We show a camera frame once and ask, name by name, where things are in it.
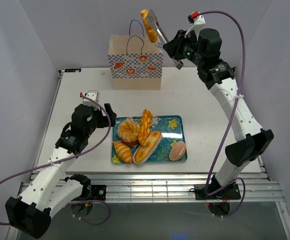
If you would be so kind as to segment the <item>long braided bread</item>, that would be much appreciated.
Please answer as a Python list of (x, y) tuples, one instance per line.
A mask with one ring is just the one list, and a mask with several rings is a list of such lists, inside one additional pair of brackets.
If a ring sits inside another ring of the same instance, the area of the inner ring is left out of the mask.
[(149, 41), (151, 43), (155, 44), (158, 40), (158, 36), (157, 36), (157, 33), (155, 32), (155, 30), (150, 27), (150, 25), (148, 24), (148, 22), (146, 20), (148, 13), (149, 13), (149, 11), (147, 9), (143, 9), (140, 11), (140, 16), (141, 16), (143, 25), (145, 27)]

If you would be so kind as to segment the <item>metal tongs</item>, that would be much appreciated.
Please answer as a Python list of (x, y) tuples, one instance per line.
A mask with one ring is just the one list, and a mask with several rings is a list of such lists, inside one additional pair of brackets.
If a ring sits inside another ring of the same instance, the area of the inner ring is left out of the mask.
[[(169, 40), (167, 36), (165, 35), (165, 33), (163, 32), (162, 28), (160, 27), (158, 19), (152, 9), (149, 10), (145, 19), (148, 25), (156, 32), (158, 38), (160, 39), (160, 42), (163, 45), (167, 44)], [(184, 66), (181, 60), (175, 60), (173, 57), (171, 59), (178, 70), (180, 70)]]

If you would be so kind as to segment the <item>twisted bread stick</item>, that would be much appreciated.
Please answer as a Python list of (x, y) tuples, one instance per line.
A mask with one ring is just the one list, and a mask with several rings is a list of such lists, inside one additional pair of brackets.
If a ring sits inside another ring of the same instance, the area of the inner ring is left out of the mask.
[(139, 144), (143, 147), (146, 147), (149, 144), (149, 134), (150, 134), (150, 127), (153, 121), (153, 114), (144, 109), (141, 118), (141, 126), (138, 132), (137, 140)]

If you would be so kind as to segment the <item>checkered paper bag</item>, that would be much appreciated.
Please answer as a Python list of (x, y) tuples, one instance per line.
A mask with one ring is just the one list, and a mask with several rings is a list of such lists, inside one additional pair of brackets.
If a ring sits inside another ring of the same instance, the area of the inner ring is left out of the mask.
[(108, 62), (116, 90), (160, 90), (163, 51), (141, 34), (112, 35)]

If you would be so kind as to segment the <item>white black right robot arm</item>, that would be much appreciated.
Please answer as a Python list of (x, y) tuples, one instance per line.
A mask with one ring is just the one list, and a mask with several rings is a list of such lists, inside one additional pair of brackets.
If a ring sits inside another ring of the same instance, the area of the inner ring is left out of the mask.
[(197, 67), (197, 74), (216, 98), (228, 119), (226, 132), (233, 131), (235, 143), (225, 147), (226, 159), (215, 174), (209, 174), (203, 188), (206, 197), (222, 199), (234, 187), (237, 177), (250, 162), (267, 149), (274, 138), (272, 130), (265, 130), (254, 118), (240, 94), (235, 74), (230, 65), (220, 58), (222, 39), (217, 30), (192, 30), (186, 36), (179, 30), (163, 45), (175, 61), (189, 60)]

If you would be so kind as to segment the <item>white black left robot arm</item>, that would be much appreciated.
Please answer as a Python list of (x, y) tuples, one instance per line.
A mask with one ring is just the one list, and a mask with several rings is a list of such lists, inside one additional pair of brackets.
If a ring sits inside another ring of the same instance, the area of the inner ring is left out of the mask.
[(71, 115), (55, 143), (49, 163), (18, 196), (5, 203), (9, 224), (35, 239), (48, 230), (53, 216), (72, 200), (86, 200), (91, 195), (91, 181), (81, 174), (66, 179), (55, 189), (58, 181), (87, 147), (88, 139), (97, 128), (114, 127), (116, 113), (109, 103), (104, 112), (96, 104), (80, 104)]

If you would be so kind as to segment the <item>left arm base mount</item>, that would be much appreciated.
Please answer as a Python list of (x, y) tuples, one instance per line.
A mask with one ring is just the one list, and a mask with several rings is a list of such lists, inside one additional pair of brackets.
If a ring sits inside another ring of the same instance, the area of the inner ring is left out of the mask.
[(100, 200), (105, 201), (107, 194), (107, 186), (106, 185), (91, 185), (90, 186), (90, 196), (91, 200)]

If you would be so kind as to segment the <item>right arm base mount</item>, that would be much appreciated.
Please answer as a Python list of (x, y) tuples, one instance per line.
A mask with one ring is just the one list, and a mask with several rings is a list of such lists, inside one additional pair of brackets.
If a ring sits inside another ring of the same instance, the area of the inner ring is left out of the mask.
[(233, 183), (227, 186), (225, 189), (218, 191), (216, 194), (207, 196), (205, 194), (205, 184), (195, 184), (193, 188), (189, 190), (195, 194), (196, 200), (240, 200), (241, 194), (239, 186)]

